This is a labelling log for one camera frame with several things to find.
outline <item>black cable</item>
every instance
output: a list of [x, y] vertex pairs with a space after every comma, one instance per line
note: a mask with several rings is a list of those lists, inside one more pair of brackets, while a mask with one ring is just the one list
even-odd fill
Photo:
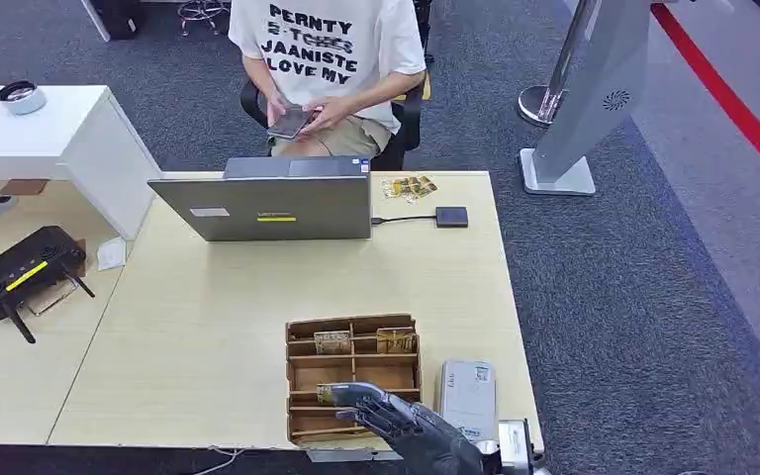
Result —
[[393, 221], [408, 221], [408, 220], [434, 220], [436, 215], [423, 215], [423, 216], [405, 216], [403, 218], [372, 218], [371, 226], [382, 225], [383, 223], [392, 223]]

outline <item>light wood desk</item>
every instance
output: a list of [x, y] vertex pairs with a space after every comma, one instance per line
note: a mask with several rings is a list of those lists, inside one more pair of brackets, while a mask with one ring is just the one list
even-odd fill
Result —
[[0, 322], [0, 443], [46, 443], [121, 270], [96, 272], [97, 246], [117, 234], [67, 181], [40, 196], [21, 197], [0, 216], [0, 253], [42, 226], [59, 225], [85, 238], [92, 263], [86, 284], [39, 318], [25, 318], [37, 337], [28, 344], [9, 320]]
[[488, 173], [428, 173], [439, 190], [416, 205], [382, 196], [390, 175], [374, 176], [375, 216], [466, 206], [470, 228], [403, 222], [371, 240], [207, 243], [156, 199], [50, 443], [295, 448], [285, 323], [408, 312], [425, 403], [444, 360], [489, 361], [499, 417], [529, 419], [542, 449]]

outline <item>cable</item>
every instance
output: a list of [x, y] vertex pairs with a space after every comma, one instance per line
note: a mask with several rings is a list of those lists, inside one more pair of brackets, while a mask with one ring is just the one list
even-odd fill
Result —
[[205, 475], [206, 473], [216, 472], [217, 470], [220, 470], [221, 468], [228, 467], [229, 465], [235, 463], [235, 460], [237, 460], [238, 456], [246, 451], [246, 449], [244, 449], [244, 448], [236, 448], [236, 449], [231, 450], [231, 451], [229, 451], [229, 450], [222, 450], [222, 449], [218, 448], [215, 445], [209, 445], [208, 449], [209, 450], [214, 450], [217, 453], [222, 453], [223, 455], [226, 455], [226, 456], [231, 457], [231, 458], [229, 460], [221, 463], [220, 465], [216, 465], [214, 467], [207, 468], [207, 469], [205, 469], [205, 470], [203, 470], [201, 472], [192, 473], [191, 475]]
[[423, 216], [405, 216], [403, 218], [372, 218], [371, 226], [379, 226], [383, 223], [392, 223], [395, 221], [408, 221], [408, 220], [434, 220], [436, 215], [423, 215]]

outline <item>metal base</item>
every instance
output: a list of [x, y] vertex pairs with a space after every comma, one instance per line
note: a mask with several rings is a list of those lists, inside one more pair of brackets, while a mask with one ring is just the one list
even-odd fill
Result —
[[566, 97], [567, 91], [561, 93], [561, 97], [558, 100], [558, 104], [555, 104], [555, 113], [552, 114], [551, 120], [546, 120], [540, 117], [540, 105], [543, 103], [543, 97], [546, 96], [546, 86], [529, 86], [520, 93], [520, 97], [517, 100], [517, 115], [519, 115], [524, 121], [538, 127], [549, 127], [552, 125], [552, 121], [557, 115], [557, 109], [560, 103], [563, 102], [563, 98]]
[[522, 179], [525, 182], [525, 191], [528, 193], [577, 196], [591, 196], [596, 193], [596, 184], [593, 182], [593, 175], [587, 165], [586, 156], [582, 156], [572, 165], [572, 168], [554, 183], [538, 183], [537, 172], [534, 170], [534, 160], [531, 159], [533, 153], [534, 148], [520, 150]]
[[187, 37], [188, 22], [208, 22], [211, 25], [211, 31], [214, 35], [219, 35], [220, 31], [217, 29], [217, 24], [214, 23], [214, 18], [223, 13], [230, 13], [223, 2], [219, 0], [192, 0], [179, 7], [177, 13], [182, 20], [182, 36]]

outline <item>white device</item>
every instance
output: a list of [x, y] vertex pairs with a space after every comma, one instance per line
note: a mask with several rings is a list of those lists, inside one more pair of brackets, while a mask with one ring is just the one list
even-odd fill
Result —
[[438, 414], [473, 443], [498, 440], [497, 382], [483, 361], [449, 359], [441, 366]]

